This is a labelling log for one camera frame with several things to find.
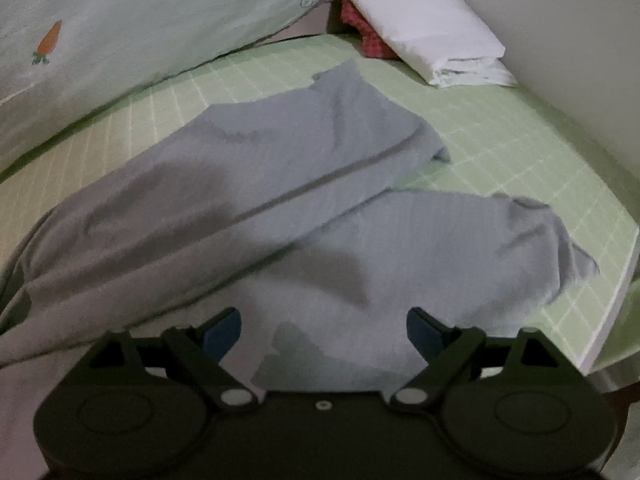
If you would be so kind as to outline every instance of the orange carrot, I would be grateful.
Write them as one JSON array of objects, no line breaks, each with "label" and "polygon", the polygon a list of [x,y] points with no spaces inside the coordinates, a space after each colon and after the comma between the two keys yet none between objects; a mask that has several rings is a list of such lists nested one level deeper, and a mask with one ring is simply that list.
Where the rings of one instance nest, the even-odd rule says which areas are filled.
[{"label": "orange carrot", "polygon": [[47,54],[51,54],[58,43],[58,35],[60,34],[60,27],[62,26],[62,20],[57,20],[54,23],[51,30],[47,32],[47,35],[42,38],[42,41],[38,45],[38,48],[33,53],[33,61],[31,64],[37,65],[40,62],[48,64]]}]

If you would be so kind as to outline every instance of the grid pattern sheet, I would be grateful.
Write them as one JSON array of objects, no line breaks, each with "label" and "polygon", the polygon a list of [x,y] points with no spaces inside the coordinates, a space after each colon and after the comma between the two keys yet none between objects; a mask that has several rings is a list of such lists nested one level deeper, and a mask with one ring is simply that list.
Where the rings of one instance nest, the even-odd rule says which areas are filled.
[{"label": "grid pattern sheet", "polygon": [[351,57],[363,77],[439,132],[452,164],[432,162],[402,186],[526,195],[553,206],[601,273],[572,286],[530,325],[579,367],[612,309],[631,264],[638,225],[565,141],[580,126],[523,88],[431,88],[399,61],[364,59],[353,38],[316,36],[243,50],[128,96],[78,124],[72,135],[0,184],[0,263],[38,218],[199,115],[312,83]]}]

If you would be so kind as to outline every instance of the bed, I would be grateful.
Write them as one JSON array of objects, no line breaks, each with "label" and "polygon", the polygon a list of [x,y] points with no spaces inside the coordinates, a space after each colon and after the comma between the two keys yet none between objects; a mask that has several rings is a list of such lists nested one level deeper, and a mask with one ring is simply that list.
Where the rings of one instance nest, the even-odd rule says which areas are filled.
[{"label": "bed", "polygon": [[[312,75],[355,57],[364,78],[428,120],[452,164],[430,162],[399,187],[526,195],[550,203],[600,275],[575,285],[529,324],[587,373],[620,308],[638,259],[633,195],[625,175],[574,120],[523,88],[437,90],[399,61],[364,59],[351,36],[322,35],[222,57],[137,91],[32,152],[0,183],[0,262],[61,200],[121,166],[208,105],[252,101],[308,86]],[[591,166],[598,169],[599,176]]]}]

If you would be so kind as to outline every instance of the gray cloth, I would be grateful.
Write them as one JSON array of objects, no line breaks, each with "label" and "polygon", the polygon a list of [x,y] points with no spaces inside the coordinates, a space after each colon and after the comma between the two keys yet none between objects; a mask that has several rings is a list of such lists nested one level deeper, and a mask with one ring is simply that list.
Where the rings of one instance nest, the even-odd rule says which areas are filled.
[{"label": "gray cloth", "polygon": [[242,334],[222,364],[245,384],[390,394],[425,366],[406,337],[410,307],[449,326],[514,336],[542,304],[595,272],[549,206],[394,191],[134,334],[197,325],[234,306]]},{"label": "gray cloth", "polygon": [[354,61],[209,107],[34,227],[0,277],[0,365],[189,304],[434,156]]}]

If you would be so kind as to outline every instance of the wall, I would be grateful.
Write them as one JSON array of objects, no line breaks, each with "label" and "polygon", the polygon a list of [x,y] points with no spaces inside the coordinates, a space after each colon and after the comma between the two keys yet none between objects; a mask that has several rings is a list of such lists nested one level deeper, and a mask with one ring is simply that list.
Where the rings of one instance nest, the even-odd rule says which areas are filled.
[{"label": "wall", "polygon": [[640,0],[466,1],[519,81],[640,179]]}]

